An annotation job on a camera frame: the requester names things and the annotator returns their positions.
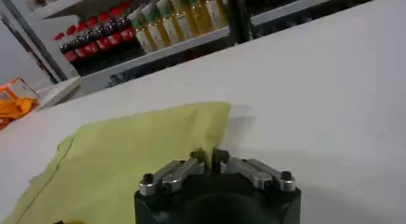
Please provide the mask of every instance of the yellow cloth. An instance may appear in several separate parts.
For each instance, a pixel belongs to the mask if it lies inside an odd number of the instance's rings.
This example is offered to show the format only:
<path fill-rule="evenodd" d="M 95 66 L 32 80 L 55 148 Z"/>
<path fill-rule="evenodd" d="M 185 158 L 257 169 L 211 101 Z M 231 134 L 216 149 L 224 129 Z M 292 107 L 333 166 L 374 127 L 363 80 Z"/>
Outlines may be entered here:
<path fill-rule="evenodd" d="M 81 127 L 30 181 L 4 224 L 134 224 L 133 194 L 144 173 L 219 145 L 229 103 L 195 103 Z"/>

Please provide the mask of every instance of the wall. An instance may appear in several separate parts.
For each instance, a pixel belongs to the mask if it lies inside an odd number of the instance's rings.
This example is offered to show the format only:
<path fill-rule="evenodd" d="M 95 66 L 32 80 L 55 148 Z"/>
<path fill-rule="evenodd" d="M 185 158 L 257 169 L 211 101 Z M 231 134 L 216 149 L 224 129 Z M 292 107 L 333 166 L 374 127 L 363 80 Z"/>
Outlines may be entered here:
<path fill-rule="evenodd" d="M 0 22 L 0 84 L 22 77 L 34 89 L 52 85 L 3 22 Z"/>

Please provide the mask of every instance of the yellow oil bottle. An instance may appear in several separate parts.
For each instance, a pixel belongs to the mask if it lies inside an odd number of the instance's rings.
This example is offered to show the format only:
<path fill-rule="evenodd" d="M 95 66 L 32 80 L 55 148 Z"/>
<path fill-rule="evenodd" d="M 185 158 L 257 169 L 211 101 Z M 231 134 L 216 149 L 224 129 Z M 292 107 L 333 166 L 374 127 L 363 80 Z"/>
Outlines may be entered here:
<path fill-rule="evenodd" d="M 159 0 L 157 7 L 162 15 L 162 23 L 171 43 L 176 44 L 184 41 L 185 36 L 176 20 L 171 2 L 169 0 Z"/>
<path fill-rule="evenodd" d="M 155 42 L 152 39 L 150 31 L 148 30 L 145 17 L 141 12 L 141 8 L 142 7 L 139 7 L 135 11 L 133 11 L 130 15 L 128 15 L 128 18 L 131 20 L 131 23 L 133 24 L 133 27 L 136 32 L 135 36 L 140 42 L 145 53 L 151 53 L 157 50 L 157 46 L 155 45 Z"/>
<path fill-rule="evenodd" d="M 214 29 L 220 29 L 227 25 L 227 18 L 221 0 L 205 0 L 211 23 Z"/>
<path fill-rule="evenodd" d="M 159 10 L 155 5 L 156 1 L 153 0 L 151 3 L 146 5 L 142 9 L 142 13 L 148 22 L 148 30 L 150 31 L 151 37 L 154 40 L 157 49 L 163 49 L 171 45 L 168 35 L 166 34 L 164 25 L 162 23 L 162 18 L 159 15 Z"/>
<path fill-rule="evenodd" d="M 211 20 L 209 13 L 207 12 L 206 6 L 202 0 L 189 0 L 192 16 L 196 22 L 197 30 L 199 34 L 205 34 L 212 31 L 213 27 L 211 25 Z"/>
<path fill-rule="evenodd" d="M 174 17 L 177 19 L 185 39 L 199 35 L 188 0 L 171 0 L 174 8 Z"/>

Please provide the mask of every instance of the white table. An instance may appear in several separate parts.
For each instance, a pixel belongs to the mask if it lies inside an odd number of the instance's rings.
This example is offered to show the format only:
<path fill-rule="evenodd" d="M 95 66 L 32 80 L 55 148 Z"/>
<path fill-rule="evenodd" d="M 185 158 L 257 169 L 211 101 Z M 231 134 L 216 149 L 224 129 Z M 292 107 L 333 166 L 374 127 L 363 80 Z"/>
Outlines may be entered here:
<path fill-rule="evenodd" d="M 290 169 L 302 223 L 406 220 L 406 0 L 377 0 L 34 113 L 0 132 L 0 218 L 87 122 L 213 100 L 222 147 Z"/>
<path fill-rule="evenodd" d="M 48 107 L 52 107 L 61 101 L 63 101 L 67 96 L 71 95 L 81 83 L 81 77 L 70 78 L 64 82 L 37 90 L 39 95 L 38 102 L 39 105 L 36 107 L 35 111 L 39 111 Z"/>

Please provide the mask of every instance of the white shelf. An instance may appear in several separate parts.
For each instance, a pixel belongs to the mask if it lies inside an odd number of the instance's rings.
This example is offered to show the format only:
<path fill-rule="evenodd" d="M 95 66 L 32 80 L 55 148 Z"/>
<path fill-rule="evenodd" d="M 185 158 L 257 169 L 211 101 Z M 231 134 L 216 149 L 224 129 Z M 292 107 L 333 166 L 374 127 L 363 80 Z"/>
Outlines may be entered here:
<path fill-rule="evenodd" d="M 63 11 L 83 0 L 57 0 L 53 3 L 48 3 L 46 6 L 42 8 L 36 9 L 32 14 L 34 18 L 42 20 L 44 18 L 53 16 L 60 11 Z"/>
<path fill-rule="evenodd" d="M 128 69 L 132 69 L 134 67 L 138 67 L 140 65 L 144 65 L 146 63 L 150 63 L 150 62 L 159 60 L 161 58 L 165 58 L 167 56 L 177 54 L 182 51 L 186 51 L 188 49 L 203 45 L 205 43 L 210 43 L 212 41 L 215 41 L 215 40 L 218 40 L 218 39 L 221 39 L 224 37 L 228 37 L 229 33 L 230 33 L 230 30 L 227 26 L 222 29 L 218 29 L 218 30 L 212 31 L 210 33 L 201 35 L 199 37 L 195 37 L 193 39 L 184 41 L 182 43 L 178 43 L 178 44 L 169 46 L 167 48 L 160 49 L 159 51 L 155 51 L 155 52 L 143 55 L 143 56 L 135 58 L 133 60 L 126 61 L 124 63 L 120 63 L 118 65 L 101 70 L 99 72 L 95 72 L 84 78 L 85 79 L 94 79 L 94 78 L 100 77 L 100 76 L 103 76 L 103 77 L 109 76 L 110 77 L 111 75 L 114 75 L 116 73 L 119 73 L 119 72 L 122 72 L 122 71 L 125 71 Z"/>
<path fill-rule="evenodd" d="M 262 23 L 270 22 L 280 17 L 287 16 L 292 13 L 311 8 L 312 6 L 326 3 L 328 1 L 330 0 L 298 0 L 279 8 L 275 8 L 270 11 L 253 16 L 251 17 L 251 22 L 254 26 L 261 25 Z"/>

